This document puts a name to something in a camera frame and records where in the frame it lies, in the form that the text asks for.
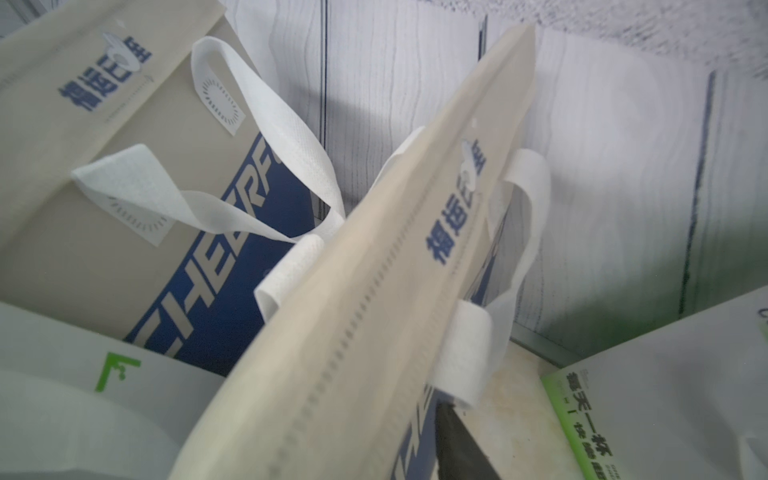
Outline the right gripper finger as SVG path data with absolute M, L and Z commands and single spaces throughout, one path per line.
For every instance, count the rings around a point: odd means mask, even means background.
M 437 404 L 435 439 L 439 480 L 501 479 L 451 403 Z

